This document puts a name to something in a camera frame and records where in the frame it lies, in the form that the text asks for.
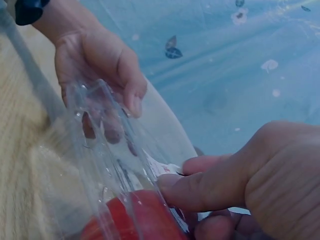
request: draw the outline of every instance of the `leaf print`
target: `leaf print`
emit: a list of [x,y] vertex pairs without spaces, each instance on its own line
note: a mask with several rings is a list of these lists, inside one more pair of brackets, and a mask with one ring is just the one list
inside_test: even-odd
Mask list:
[[245,0],[235,0],[235,5],[238,8],[241,8],[243,5],[245,5]]
[[170,48],[168,48],[168,49],[166,50],[165,56],[166,56],[168,59],[179,59],[179,58],[181,58],[183,55],[182,55],[182,52],[181,52],[178,48],[170,47]]
[[172,36],[165,44],[165,49],[168,50],[170,48],[174,48],[177,45],[177,36]]
[[307,7],[305,7],[305,6],[301,6],[301,8],[302,8],[304,11],[306,11],[306,12],[311,12],[311,9],[310,9],[310,8],[307,8]]

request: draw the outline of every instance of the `plastic sheet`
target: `plastic sheet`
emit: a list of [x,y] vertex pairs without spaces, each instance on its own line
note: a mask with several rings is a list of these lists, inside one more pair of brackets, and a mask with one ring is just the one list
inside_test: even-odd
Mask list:
[[[190,239],[198,215],[169,209],[156,184],[160,174],[178,174],[170,158],[175,151],[163,148],[114,96],[103,80],[71,85],[67,115],[33,150],[43,238]],[[110,141],[114,133],[117,140]]]

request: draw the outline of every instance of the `knuckle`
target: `knuckle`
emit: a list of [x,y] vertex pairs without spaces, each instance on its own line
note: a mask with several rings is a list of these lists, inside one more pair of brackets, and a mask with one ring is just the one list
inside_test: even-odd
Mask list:
[[256,140],[264,144],[272,144],[274,138],[278,135],[282,122],[270,121],[263,125],[254,135]]

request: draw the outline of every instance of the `wooden table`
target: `wooden table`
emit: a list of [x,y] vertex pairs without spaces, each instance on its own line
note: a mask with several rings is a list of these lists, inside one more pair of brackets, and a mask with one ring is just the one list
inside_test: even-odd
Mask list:
[[54,46],[0,10],[0,240],[41,239],[30,148],[64,110]]

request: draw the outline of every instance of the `red tomato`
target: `red tomato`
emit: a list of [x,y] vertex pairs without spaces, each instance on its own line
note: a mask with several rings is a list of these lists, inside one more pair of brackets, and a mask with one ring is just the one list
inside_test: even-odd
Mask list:
[[[164,206],[158,194],[152,190],[138,190],[130,193],[132,210],[137,226],[144,240],[187,240],[174,217]],[[139,240],[133,220],[118,198],[106,203],[121,240]],[[104,236],[94,217],[84,227],[81,240],[103,240]]]

